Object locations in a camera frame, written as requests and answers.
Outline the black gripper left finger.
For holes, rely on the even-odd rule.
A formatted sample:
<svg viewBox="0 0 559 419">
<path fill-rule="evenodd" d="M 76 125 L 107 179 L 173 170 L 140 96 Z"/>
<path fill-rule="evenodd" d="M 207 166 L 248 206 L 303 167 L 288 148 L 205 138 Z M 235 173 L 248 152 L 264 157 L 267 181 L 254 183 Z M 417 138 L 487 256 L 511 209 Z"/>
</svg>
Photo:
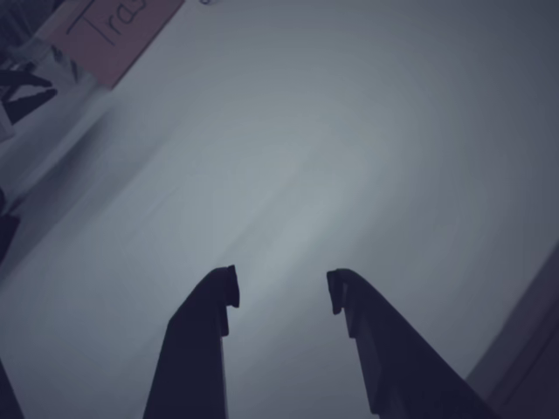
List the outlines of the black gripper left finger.
<svg viewBox="0 0 559 419">
<path fill-rule="evenodd" d="M 170 318 L 144 409 L 145 418 L 226 418 L 223 337 L 238 308 L 233 265 L 210 271 Z"/>
</svg>

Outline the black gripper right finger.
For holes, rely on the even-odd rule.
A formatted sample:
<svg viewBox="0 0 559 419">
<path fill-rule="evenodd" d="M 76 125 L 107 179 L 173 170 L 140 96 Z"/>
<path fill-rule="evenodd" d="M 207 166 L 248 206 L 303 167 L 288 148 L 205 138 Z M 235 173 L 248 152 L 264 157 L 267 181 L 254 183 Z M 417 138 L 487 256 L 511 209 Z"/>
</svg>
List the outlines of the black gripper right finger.
<svg viewBox="0 0 559 419">
<path fill-rule="evenodd" d="M 495 418 L 497 415 L 365 278 L 327 273 L 333 313 L 355 340 L 369 409 L 381 418 Z"/>
</svg>

